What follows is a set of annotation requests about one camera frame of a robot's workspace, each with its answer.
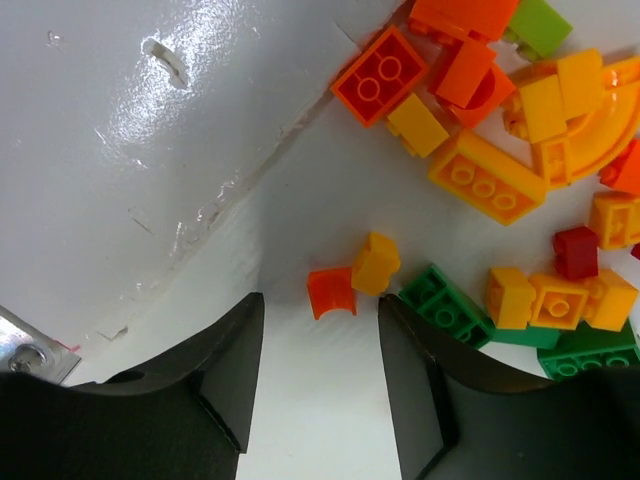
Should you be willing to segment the small orange lego brick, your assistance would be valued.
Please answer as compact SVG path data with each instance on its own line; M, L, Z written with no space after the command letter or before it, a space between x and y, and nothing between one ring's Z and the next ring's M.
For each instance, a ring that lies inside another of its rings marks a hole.
M352 269L341 267L312 271L307 278L307 291L315 320L334 310L357 314L356 296L351 285Z

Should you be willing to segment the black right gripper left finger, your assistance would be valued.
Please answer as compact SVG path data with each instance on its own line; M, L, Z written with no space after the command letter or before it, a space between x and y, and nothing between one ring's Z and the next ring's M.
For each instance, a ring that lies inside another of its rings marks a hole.
M5 479L232 479L247 451L264 298L102 383L1 377Z

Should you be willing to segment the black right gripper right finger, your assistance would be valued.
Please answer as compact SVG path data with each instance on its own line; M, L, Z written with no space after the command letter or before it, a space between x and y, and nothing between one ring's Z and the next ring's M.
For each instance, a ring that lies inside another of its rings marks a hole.
M387 392L405 479L635 479L639 370L563 382L504 364L378 304Z

